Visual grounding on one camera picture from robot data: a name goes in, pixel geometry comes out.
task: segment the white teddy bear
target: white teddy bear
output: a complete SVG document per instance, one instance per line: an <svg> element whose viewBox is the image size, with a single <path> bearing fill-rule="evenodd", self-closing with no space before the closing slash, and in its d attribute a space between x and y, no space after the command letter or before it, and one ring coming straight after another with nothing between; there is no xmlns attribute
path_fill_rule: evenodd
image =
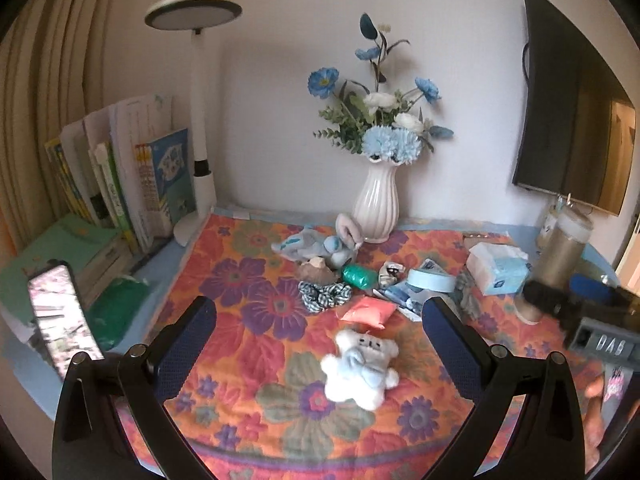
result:
<svg viewBox="0 0 640 480"><path fill-rule="evenodd" d="M340 357L328 354L320 362L326 374L326 398L333 402L353 399L363 410L375 411L385 401L385 390L400 381L398 372L387 368L398 357L398 345L353 330L340 330L335 343Z"/></svg>

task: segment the white vase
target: white vase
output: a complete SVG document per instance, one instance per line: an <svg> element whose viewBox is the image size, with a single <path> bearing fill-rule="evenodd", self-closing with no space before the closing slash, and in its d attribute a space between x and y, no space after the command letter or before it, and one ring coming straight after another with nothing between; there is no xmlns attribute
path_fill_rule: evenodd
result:
<svg viewBox="0 0 640 480"><path fill-rule="evenodd" d="M353 217L362 227L366 242L386 242L398 223L398 188L396 170L399 164L369 159L369 174L353 206Z"/></svg>

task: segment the tissue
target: tissue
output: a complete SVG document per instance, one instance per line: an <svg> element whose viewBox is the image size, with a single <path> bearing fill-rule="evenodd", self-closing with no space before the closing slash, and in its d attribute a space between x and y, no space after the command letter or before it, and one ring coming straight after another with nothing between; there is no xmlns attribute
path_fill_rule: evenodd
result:
<svg viewBox="0 0 640 480"><path fill-rule="evenodd" d="M469 252L466 268L485 296L514 294L529 274L529 257L517 247L482 242Z"/></svg>

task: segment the hand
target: hand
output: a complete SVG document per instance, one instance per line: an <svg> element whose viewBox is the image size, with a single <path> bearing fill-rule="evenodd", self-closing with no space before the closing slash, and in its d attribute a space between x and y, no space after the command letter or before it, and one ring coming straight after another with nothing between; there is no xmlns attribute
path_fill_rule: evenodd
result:
<svg viewBox="0 0 640 480"><path fill-rule="evenodd" d="M593 469L600 461L598 446L604 436L604 421L600 410L602 408L602 396L604 394L604 375L598 377L589 384L584 391L584 396L589 399L587 411L582 418L584 430L584 472ZM633 405L629 413L629 420L640 406L640 400Z"/></svg>

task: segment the orange floral cloth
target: orange floral cloth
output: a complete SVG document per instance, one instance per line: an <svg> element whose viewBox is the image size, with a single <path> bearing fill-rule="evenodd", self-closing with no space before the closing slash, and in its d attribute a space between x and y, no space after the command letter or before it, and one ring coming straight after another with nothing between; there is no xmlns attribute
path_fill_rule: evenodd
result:
<svg viewBox="0 0 640 480"><path fill-rule="evenodd" d="M397 312L384 330L373 331L394 339L400 349L391 365L401 381L386 393L382 407L369 413L324 396L319 361L336 353L334 335L345 324L333 310L309 314L293 278L294 264L271 251L272 242L300 230L257 220L209 219L149 339L200 294L215 301L217 325L180 394L165 407L218 478L421 478L472 403L458 395L421 324ZM458 275L467 255L462 232L396 231L383 244L365 245L358 262L378 269L393 260L411 268L433 258ZM553 320L524 325L513 313L510 296L484 297L471 282L462 283L453 297L482 336L519 355L545 357L561 349ZM598 363L572 355L568 360L579 391L600 372ZM521 403L512 403L487 464L503 452ZM154 464L125 408L120 416L139 459Z"/></svg>

